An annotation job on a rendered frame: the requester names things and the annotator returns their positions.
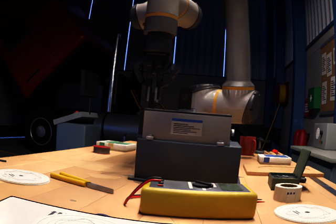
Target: small green box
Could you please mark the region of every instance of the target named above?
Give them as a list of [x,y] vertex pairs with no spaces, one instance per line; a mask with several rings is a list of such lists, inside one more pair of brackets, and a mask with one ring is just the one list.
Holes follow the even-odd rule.
[[321,108],[321,87],[308,90],[308,110]]
[[310,156],[310,151],[307,149],[302,149],[299,160],[295,166],[294,173],[269,173],[268,174],[268,185],[273,191],[276,184],[280,183],[291,183],[299,184],[300,178],[305,171],[308,158]]

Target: yellow multimeter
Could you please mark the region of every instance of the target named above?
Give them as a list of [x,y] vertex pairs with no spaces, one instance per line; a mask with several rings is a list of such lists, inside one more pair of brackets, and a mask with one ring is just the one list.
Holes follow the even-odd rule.
[[148,215],[210,219],[253,218],[257,194],[242,184],[164,180],[142,187],[140,212]]

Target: red machine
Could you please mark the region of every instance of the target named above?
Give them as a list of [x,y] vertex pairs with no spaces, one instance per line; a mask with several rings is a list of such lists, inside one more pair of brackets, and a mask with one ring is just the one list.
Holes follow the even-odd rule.
[[81,69],[107,76],[112,47],[68,0],[5,0],[0,54],[23,95],[44,101]]

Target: yellow handle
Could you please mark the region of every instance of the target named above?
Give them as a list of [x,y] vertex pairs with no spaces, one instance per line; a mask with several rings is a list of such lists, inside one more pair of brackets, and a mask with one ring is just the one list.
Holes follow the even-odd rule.
[[74,175],[71,175],[71,174],[68,174],[68,173],[64,173],[64,172],[60,172],[60,175],[64,175],[64,176],[67,176],[67,177],[70,177],[70,178],[75,178],[75,179],[82,180],[82,181],[85,181],[85,182],[90,182],[90,181],[88,181],[86,179],[79,178],[79,177],[76,177]]
[[83,180],[79,180],[79,179],[75,179],[75,178],[71,178],[71,177],[67,177],[61,174],[57,174],[57,173],[50,173],[51,178],[55,178],[58,180],[62,180],[64,182],[68,182],[77,186],[82,186],[82,187],[86,187],[86,181]]

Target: black wheel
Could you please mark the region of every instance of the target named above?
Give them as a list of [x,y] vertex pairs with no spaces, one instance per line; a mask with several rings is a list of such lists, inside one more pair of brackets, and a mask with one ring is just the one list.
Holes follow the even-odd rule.
[[57,110],[34,111],[26,121],[24,146],[33,152],[55,151],[57,126],[53,120],[67,114]]

